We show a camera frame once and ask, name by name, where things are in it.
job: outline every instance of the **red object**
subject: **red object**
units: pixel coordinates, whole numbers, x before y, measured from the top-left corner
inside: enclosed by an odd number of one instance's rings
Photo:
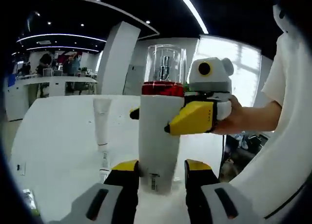
[[[183,85],[170,81],[148,81],[142,86],[142,95],[163,95],[184,97]]]

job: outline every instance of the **white tabletop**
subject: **white tabletop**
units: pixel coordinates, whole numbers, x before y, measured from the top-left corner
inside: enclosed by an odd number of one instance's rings
[[[20,188],[34,191],[45,221],[60,220],[71,202],[100,181],[101,154],[95,139],[92,95],[37,99],[24,117],[12,148],[11,166]],[[106,95],[112,105],[108,118],[111,166],[138,158],[138,121],[129,110],[139,106],[139,96]],[[181,137],[175,177],[170,196],[139,190],[135,223],[189,223],[185,205],[184,160],[209,164],[218,176],[222,136],[214,134]],[[16,165],[26,163],[25,176]]]
[[[90,77],[78,77],[78,76],[48,76],[48,77],[35,77],[30,79],[17,80],[16,85],[29,85],[39,83],[50,83],[50,82],[86,82],[86,83],[97,83],[96,80]]]

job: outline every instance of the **clear plastic jar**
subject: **clear plastic jar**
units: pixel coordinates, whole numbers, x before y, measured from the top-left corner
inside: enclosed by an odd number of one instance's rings
[[[186,50],[174,45],[148,47],[143,95],[184,96]]]

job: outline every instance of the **ceiling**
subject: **ceiling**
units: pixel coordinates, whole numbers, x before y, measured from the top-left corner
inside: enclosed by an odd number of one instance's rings
[[[276,51],[275,43],[281,31],[273,19],[272,2],[268,0],[190,1],[210,35],[253,45],[260,48],[264,55],[273,58]],[[100,2],[95,0],[39,1],[17,38],[22,40],[16,43],[16,51],[40,51],[46,48],[27,49],[66,46],[69,48],[61,48],[61,50],[98,53],[103,50],[104,41],[107,40],[111,28],[121,21],[140,28],[141,40],[160,37],[199,37],[203,34],[192,12],[182,0],[101,0]],[[23,39],[42,34],[71,34],[89,38],[46,35]],[[51,44],[37,43],[44,40],[50,41]]]

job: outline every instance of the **human hand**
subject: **human hand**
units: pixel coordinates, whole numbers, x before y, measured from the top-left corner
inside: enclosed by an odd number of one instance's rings
[[[244,108],[238,102],[237,98],[232,95],[231,99],[232,111],[231,114],[224,120],[217,123],[213,133],[219,135],[237,134],[243,131],[244,124]]]

